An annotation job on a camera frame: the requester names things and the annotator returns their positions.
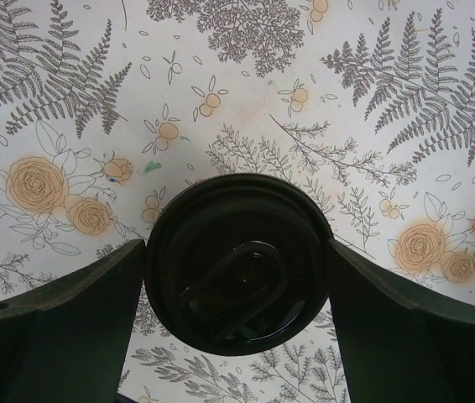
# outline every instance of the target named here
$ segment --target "botanical print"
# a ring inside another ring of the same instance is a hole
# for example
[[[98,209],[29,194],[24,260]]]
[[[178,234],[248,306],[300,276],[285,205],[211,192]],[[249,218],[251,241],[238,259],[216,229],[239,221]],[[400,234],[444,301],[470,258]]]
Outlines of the botanical print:
[[[36,119],[73,118],[80,138],[97,114],[105,133],[122,116],[115,111],[116,95],[131,63],[104,79],[102,72],[110,48],[109,20],[102,40],[82,59],[74,41],[79,33],[59,0],[51,0],[50,37],[29,22],[32,10],[18,0],[0,2],[0,107],[8,112],[5,131],[15,134]]]
[[[270,400],[271,403],[303,400],[349,402],[342,357],[333,346],[318,348],[313,356],[308,356],[306,346],[285,343],[281,348],[260,353],[258,357],[259,360],[250,365],[255,373],[253,380],[279,384],[279,396]]]
[[[183,359],[186,364],[179,364],[174,353],[163,347],[146,350],[139,348],[132,356],[143,361],[141,365],[156,367],[160,379],[169,382],[183,382],[186,394],[209,403],[228,403],[239,401],[247,403],[257,401],[248,385],[235,374],[220,374],[216,366],[205,355]]]
[[[305,102],[308,100],[308,91],[303,88],[305,86],[304,82],[300,82],[299,79],[295,80],[294,87],[291,90],[283,90],[277,92],[279,95],[284,95],[290,97],[280,98],[282,101],[289,103],[288,106],[288,116],[291,118],[292,111],[299,113],[303,110]]]
[[[364,34],[360,34],[355,51],[345,42],[342,51],[335,50],[321,60],[335,74],[342,75],[342,87],[352,87],[355,107],[372,85],[376,86],[364,114],[367,120],[376,109],[383,110],[375,133],[397,120],[412,117],[396,134],[388,152],[422,137],[425,139],[414,152],[414,163],[452,147],[467,149],[467,164],[471,165],[475,159],[475,30],[472,29],[471,61],[467,67],[459,68],[453,65],[456,56],[444,32],[439,8],[431,20],[430,41],[424,48],[418,40],[415,13],[411,13],[396,52],[391,46],[387,18],[372,53]],[[459,71],[465,71],[464,78],[457,77],[455,73]]]
[[[181,74],[183,67],[181,66],[180,63],[178,63],[176,60],[176,51],[172,52],[172,57],[167,59],[166,57],[163,58],[165,62],[169,65],[169,72],[167,74],[167,79],[169,81],[169,85],[172,84],[172,79],[174,78],[174,75],[179,75]]]
[[[6,258],[0,259],[0,287],[3,294],[13,293],[18,286],[16,282],[23,284],[27,290],[32,290],[56,279],[56,275],[52,273],[40,273],[38,277],[32,273],[24,273],[21,269],[27,261],[29,261],[27,254],[12,254],[10,252]]]
[[[306,21],[306,26],[309,32],[314,34],[314,25],[319,23],[323,19],[323,15],[329,9],[329,2],[327,0],[306,0],[311,7],[302,5],[300,6],[303,10],[308,12],[308,20]]]
[[[366,252],[368,239],[379,235],[377,232],[372,232],[378,222],[373,220],[375,213],[368,206],[368,196],[364,195],[364,190],[359,191],[358,188],[353,187],[347,200],[345,192],[338,197],[338,204],[341,207],[340,213],[352,218],[352,227],[363,237],[363,250]]]
[[[157,218],[162,212],[163,206],[161,203],[166,192],[167,188],[164,187],[160,191],[154,190],[152,195],[146,197],[146,200],[144,201],[146,208],[143,210],[142,219],[149,225],[147,229],[151,229],[153,227],[157,221]]]
[[[475,305],[475,2],[429,5],[0,0],[0,291],[147,240],[172,196],[244,172]],[[119,389],[139,403],[349,401],[328,303],[251,357],[183,346],[144,288],[133,331]]]
[[[211,76],[210,83],[207,87],[207,90],[208,90],[207,94],[203,92],[197,86],[191,87],[196,95],[198,95],[201,98],[204,98],[203,99],[204,102],[199,107],[196,107],[195,110],[193,111],[193,120],[195,122],[198,118],[198,113],[200,113],[200,115],[206,118],[211,116],[213,111],[221,105],[221,96],[228,94],[228,90],[225,90],[225,89],[221,89],[217,91],[217,93],[214,93],[215,83],[216,83],[215,76]]]
[[[409,207],[407,204],[397,204],[394,201],[394,196],[396,195],[396,188],[393,187],[390,194],[385,193],[384,191],[380,191],[379,195],[381,195],[384,199],[379,203],[379,210],[381,210],[381,214],[384,217],[391,218],[393,220],[400,217],[402,220],[405,220],[404,214],[402,213],[403,210]]]
[[[150,390],[146,386],[144,386],[144,395],[140,396],[137,399],[137,403],[155,403],[156,401],[159,400],[152,397]]]
[[[475,275],[475,242],[464,232],[455,232],[465,212],[451,214],[436,196],[424,196],[426,220],[389,240],[389,252],[398,265],[394,271],[432,287],[448,280],[463,283]]]
[[[149,0],[147,14],[155,21],[198,14],[197,28],[211,32],[209,48],[220,61],[241,63],[251,52],[256,73],[284,71],[303,45],[300,11],[286,0]]]
[[[144,119],[144,126],[156,137],[154,141],[146,144],[146,147],[143,148],[143,153],[148,153],[151,150],[154,155],[157,155],[158,151],[166,151],[173,143],[173,140],[180,139],[190,141],[187,137],[180,136],[180,130],[177,126],[179,121],[178,118],[169,116],[169,106],[167,104],[163,106],[161,120],[156,118],[152,123]]]
[[[74,151],[67,148],[64,134],[58,134],[49,124],[37,121],[36,135],[46,156],[25,157],[0,170],[0,189],[11,204],[0,204],[4,216],[14,218],[10,226],[24,235],[21,242],[30,242],[35,249],[50,246],[55,252],[76,256],[81,251],[57,238],[70,231],[85,235],[99,235],[112,225],[123,237],[132,234],[142,238],[135,227],[118,221],[111,205],[99,198],[99,191],[112,196],[113,191],[96,185],[97,177],[106,176],[117,183],[131,176],[132,167],[127,160],[96,160],[102,170],[83,175],[78,160],[90,157],[90,149]]]

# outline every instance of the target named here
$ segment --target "stain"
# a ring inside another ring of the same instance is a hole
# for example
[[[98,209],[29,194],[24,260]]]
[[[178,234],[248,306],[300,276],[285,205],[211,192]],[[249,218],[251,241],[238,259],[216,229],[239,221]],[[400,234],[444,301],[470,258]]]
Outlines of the stain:
[[[159,168],[161,168],[161,163],[160,162],[153,162],[153,161],[150,161],[148,162],[148,164],[146,164],[146,166],[144,167],[143,169],[143,172],[144,174],[148,174],[150,171],[152,170],[158,170]]]

